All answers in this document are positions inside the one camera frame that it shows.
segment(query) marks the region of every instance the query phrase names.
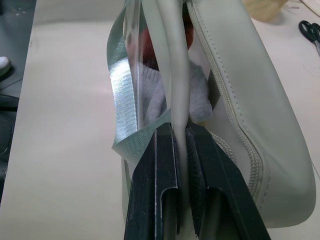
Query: red object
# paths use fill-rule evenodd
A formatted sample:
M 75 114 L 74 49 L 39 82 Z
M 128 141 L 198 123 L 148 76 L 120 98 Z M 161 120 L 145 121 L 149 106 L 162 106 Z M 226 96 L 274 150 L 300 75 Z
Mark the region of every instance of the red object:
M 183 24 L 184 24 L 186 44 L 189 49 L 194 41 L 194 26 L 192 25 L 191 19 L 188 15 L 183 16 Z M 151 42 L 149 30 L 147 28 L 142 32 L 141 39 L 142 39 L 142 46 L 143 46 L 142 47 L 143 64 L 145 64 L 149 68 L 159 70 L 157 60 L 156 60 L 156 54 Z

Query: white shoe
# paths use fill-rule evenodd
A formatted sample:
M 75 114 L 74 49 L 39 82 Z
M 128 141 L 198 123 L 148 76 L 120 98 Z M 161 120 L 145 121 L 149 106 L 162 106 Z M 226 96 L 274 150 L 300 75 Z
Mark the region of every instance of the white shoe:
M 6 56 L 0 56 L 0 77 L 4 76 L 11 69 L 11 61 Z

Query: bag handle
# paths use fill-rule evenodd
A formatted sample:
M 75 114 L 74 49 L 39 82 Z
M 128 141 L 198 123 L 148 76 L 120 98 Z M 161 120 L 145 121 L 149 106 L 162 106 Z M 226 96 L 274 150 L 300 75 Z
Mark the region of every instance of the bag handle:
M 190 207 L 186 127 L 190 108 L 189 54 L 181 0 L 142 0 L 179 153 L 182 216 Z

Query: stitching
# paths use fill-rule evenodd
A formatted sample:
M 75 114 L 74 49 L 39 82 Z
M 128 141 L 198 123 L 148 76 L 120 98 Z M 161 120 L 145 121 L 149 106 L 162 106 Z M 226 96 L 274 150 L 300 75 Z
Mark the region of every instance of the stitching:
M 260 207 L 259 207 L 259 211 L 261 211 L 262 208 L 264 207 L 264 203 L 265 203 L 265 200 L 266 200 L 267 195 L 268 195 L 270 182 L 271 182 L 271 171 L 269 170 L 269 179 L 268 179 L 268 183 L 266 185 L 265 192 L 264 192 L 263 197 L 262 197 L 262 201 L 261 201 L 261 204 L 260 204 Z
M 233 88 L 232 88 L 232 86 L 231 86 L 230 79 L 229 79 L 229 77 L 228 77 L 228 75 L 227 75 L 226 69 L 225 69 L 225 67 L 224 67 L 224 65 L 223 65 L 223 63 L 222 63 L 222 60 L 221 60 L 221 58 L 220 58 L 220 55 L 219 55 L 219 53 L 218 53 L 218 51 L 217 51 L 217 49 L 216 49 L 216 46 L 215 46 L 215 44 L 214 44 L 214 41 L 212 40 L 212 38 L 211 38 L 211 36 L 210 36 L 210 34 L 209 34 L 209 31 L 208 31 L 208 29 L 207 29 L 207 26 L 206 26 L 206 24 L 205 24 L 205 21 L 204 21 L 202 15 L 201 15 L 201 13 L 200 13 L 200 9 L 199 9 L 199 6 L 198 6 L 198 4 L 197 4 L 197 1 L 193 1 L 193 3 L 195 4 L 195 6 L 196 6 L 196 8 L 197 8 L 197 10 L 198 10 L 198 14 L 199 14 L 199 16 L 200 16 L 200 18 L 201 18 L 202 24 L 203 24 L 203 26 L 204 26 L 204 28 L 205 28 L 205 31 L 206 31 L 206 33 L 207 33 L 207 35 L 208 35 L 208 37 L 209 37 L 209 39 L 210 39 L 210 41 L 211 41 L 211 44 L 212 44 L 212 46 L 213 46 L 213 48 L 214 48 L 214 50 L 215 50 L 215 53 L 216 53 L 216 55 L 218 56 L 218 59 L 219 59 L 219 62 L 221 63 L 221 66 L 222 66 L 224 75 L 225 75 L 226 79 L 228 80 L 228 83 L 229 83 L 229 86 L 230 86 L 230 89 L 231 89 L 231 92 L 232 92 L 232 96 L 233 96 L 234 99 L 235 99 L 236 107 L 238 108 L 238 112 L 239 112 L 239 114 L 240 114 L 240 117 L 241 117 L 241 120 L 242 120 L 242 122 L 243 122 L 243 124 L 244 124 L 244 127 L 245 127 L 245 129 L 248 131 L 247 125 L 246 125 L 245 120 L 244 120 L 244 118 L 243 118 L 243 116 L 242 116 L 242 113 L 241 113 L 241 111 L 240 111 L 240 107 L 239 107 L 239 104 L 238 104 L 238 100 L 237 100 L 237 98 L 236 98 L 236 96 L 235 96 L 235 93 L 234 93 L 234 90 L 233 90 Z

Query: clear plastic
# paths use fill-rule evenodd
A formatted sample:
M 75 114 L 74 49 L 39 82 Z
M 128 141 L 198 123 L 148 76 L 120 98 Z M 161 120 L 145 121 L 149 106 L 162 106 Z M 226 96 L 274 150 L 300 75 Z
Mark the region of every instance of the clear plastic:
M 288 0 L 244 0 L 243 4 L 253 19 L 270 22 Z
M 123 36 L 132 76 L 137 128 L 142 129 L 166 112 L 167 103 L 143 5 L 141 0 L 131 1 L 129 4 L 124 17 Z M 182 17 L 186 43 L 190 50 L 195 34 L 186 7 L 183 8 Z M 190 116 L 194 122 L 205 121 L 212 114 L 208 87 L 209 70 L 206 66 L 204 74 L 204 68 L 197 61 L 198 50 L 199 48 L 196 52 L 190 50 L 193 53 L 189 54 L 195 58 L 195 60 L 190 59 Z

